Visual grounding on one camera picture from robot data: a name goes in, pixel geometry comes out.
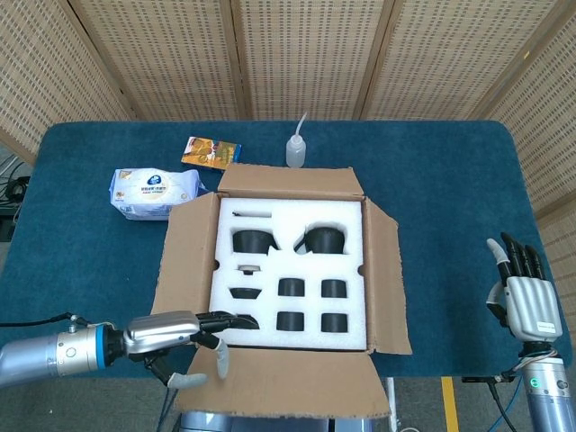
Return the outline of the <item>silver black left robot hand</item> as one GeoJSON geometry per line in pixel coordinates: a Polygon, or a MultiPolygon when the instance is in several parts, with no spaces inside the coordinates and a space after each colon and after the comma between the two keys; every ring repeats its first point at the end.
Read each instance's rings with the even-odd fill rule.
{"type": "Polygon", "coordinates": [[[258,329],[257,320],[249,314],[217,310],[195,314],[189,310],[162,312],[134,319],[123,333],[125,355],[141,361],[168,389],[185,390],[207,383],[205,373],[181,374],[164,360],[174,347],[195,343],[217,355],[217,373],[225,379],[230,368],[230,352],[217,334],[226,329],[258,329]]]}

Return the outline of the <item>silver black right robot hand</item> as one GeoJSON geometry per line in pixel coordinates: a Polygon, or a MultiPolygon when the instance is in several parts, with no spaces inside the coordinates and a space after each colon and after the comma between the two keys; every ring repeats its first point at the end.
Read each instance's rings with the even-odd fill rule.
{"type": "Polygon", "coordinates": [[[551,344],[563,328],[553,284],[536,249],[502,232],[486,240],[499,272],[486,306],[503,328],[523,343],[551,344]]]}

